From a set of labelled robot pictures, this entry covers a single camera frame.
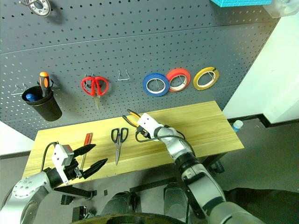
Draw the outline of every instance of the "white wall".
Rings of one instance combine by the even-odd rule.
[[[299,119],[299,14],[282,17],[223,112],[263,113],[271,123]]]
[[[33,140],[0,121],[0,155],[30,151]]]

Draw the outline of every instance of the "yellow tape roll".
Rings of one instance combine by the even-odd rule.
[[[199,79],[206,73],[212,76],[212,80],[205,85],[199,85]],[[196,76],[193,79],[193,85],[197,90],[205,90],[207,88],[210,88],[212,85],[214,85],[215,82],[218,80],[218,78],[219,78],[219,71],[214,67],[207,67],[200,70],[196,74]]]

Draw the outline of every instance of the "red scissors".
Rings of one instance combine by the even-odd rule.
[[[106,84],[106,87],[103,91],[101,89],[100,80]],[[109,88],[108,80],[101,76],[96,76],[96,77],[86,76],[81,81],[81,87],[84,90],[84,92],[86,92],[89,96],[93,97],[93,99],[95,101],[95,105],[96,105],[97,109],[99,110],[100,109],[100,97],[103,96],[108,91],[108,88]]]

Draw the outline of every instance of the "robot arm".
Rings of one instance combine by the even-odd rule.
[[[33,176],[20,180],[12,189],[12,195],[0,211],[0,223],[31,224],[41,201],[62,183],[69,184],[75,178],[88,178],[107,161],[100,160],[86,170],[79,170],[75,157],[89,152],[95,144],[72,151],[69,145],[55,146],[52,160],[55,168],[47,168]]]
[[[240,206],[226,202],[220,186],[200,164],[190,144],[174,128],[157,123],[146,113],[140,117],[138,125],[136,134],[146,133],[146,137],[158,138],[165,143],[181,173],[195,215],[200,216],[203,212],[210,224],[263,224]]]

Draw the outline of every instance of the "red tape roll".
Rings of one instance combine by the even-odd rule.
[[[184,80],[182,80],[183,83],[179,86],[171,86],[171,81],[175,77],[178,77],[178,76],[183,76],[183,79],[184,79]],[[183,69],[183,68],[171,70],[167,74],[166,78],[168,79],[168,81],[170,83],[169,92],[178,92],[178,91],[183,90],[184,88],[186,88],[189,85],[190,80],[191,80],[190,73],[188,72],[187,69]]]

